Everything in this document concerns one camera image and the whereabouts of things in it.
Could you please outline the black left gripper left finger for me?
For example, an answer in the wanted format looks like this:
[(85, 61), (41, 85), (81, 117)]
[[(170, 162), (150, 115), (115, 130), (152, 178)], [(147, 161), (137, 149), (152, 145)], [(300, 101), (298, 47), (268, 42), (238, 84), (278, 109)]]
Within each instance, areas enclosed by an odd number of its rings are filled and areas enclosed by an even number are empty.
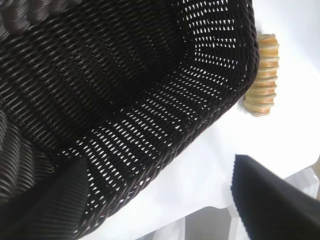
[(2, 240), (71, 240), (88, 199), (88, 161), (71, 159), (0, 207)]

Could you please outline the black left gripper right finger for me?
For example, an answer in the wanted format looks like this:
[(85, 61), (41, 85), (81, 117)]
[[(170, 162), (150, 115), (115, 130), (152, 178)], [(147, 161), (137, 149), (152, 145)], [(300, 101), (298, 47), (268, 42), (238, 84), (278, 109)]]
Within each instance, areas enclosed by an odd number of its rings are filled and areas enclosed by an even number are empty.
[(250, 156), (235, 156), (230, 189), (251, 240), (320, 238), (320, 202)]

